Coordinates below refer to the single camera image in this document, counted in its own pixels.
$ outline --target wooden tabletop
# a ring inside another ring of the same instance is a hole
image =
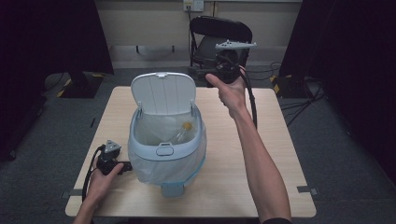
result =
[[[316,208],[306,186],[278,101],[270,89],[253,89],[258,131],[288,190],[293,217],[313,217]],[[197,88],[196,104],[207,131],[206,160],[195,180],[178,198],[164,198],[160,187],[140,183],[134,172],[116,177],[95,215],[99,217],[256,217],[248,189],[242,149],[233,120],[217,89]],[[136,104],[130,87],[117,87],[107,103],[75,189],[82,189],[93,152],[110,139],[121,144],[119,161],[128,161],[128,137]],[[74,217],[81,196],[71,196],[65,208]]]

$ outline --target dark sleeve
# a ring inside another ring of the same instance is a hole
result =
[[[262,224],[291,224],[291,222],[283,217],[276,217],[265,220]]]

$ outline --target electrical outlet box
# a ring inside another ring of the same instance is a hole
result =
[[[188,11],[204,11],[204,0],[183,0],[183,10]]]

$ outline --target open lid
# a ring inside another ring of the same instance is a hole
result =
[[[188,113],[195,105],[195,83],[181,73],[150,73],[131,83],[132,95],[144,114],[176,115]]]

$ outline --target trash can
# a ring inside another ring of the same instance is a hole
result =
[[[151,73],[131,84],[137,104],[128,156],[138,180],[161,186],[164,197],[183,194],[205,161],[206,131],[195,104],[195,83],[181,73]]]

